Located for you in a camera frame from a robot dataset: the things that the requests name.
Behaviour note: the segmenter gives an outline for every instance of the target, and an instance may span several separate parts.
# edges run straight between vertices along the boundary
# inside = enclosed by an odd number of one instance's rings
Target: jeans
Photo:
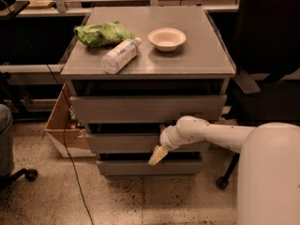
[[[0,176],[9,175],[13,168],[12,115],[10,109],[0,104]]]

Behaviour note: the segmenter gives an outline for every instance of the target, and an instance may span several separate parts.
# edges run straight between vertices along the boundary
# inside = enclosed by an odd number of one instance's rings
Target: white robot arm
[[[149,160],[156,165],[183,144],[208,141],[240,153],[238,225],[300,224],[300,127],[213,125],[185,116],[166,127]]]

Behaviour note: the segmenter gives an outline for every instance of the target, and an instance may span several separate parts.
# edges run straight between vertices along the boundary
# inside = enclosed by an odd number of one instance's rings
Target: plastic bottle
[[[101,60],[102,66],[107,73],[115,74],[121,70],[132,58],[138,54],[138,46],[141,39],[126,39],[106,53]]]

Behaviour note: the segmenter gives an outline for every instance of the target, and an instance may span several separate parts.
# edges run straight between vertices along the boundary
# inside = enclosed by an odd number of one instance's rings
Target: gray tabletop
[[[95,7],[86,25],[119,21],[142,39],[139,54],[119,73],[106,74],[101,58],[109,48],[87,48],[77,41],[61,75],[68,79],[131,79],[161,77],[229,78],[235,65],[224,51],[201,7]],[[172,27],[187,36],[174,52],[160,52],[147,36]]]

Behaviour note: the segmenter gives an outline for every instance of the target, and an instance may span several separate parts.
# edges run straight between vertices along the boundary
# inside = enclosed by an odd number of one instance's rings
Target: bowl
[[[159,28],[148,34],[148,39],[158,50],[163,52],[172,52],[179,45],[183,44],[186,35],[174,28]]]

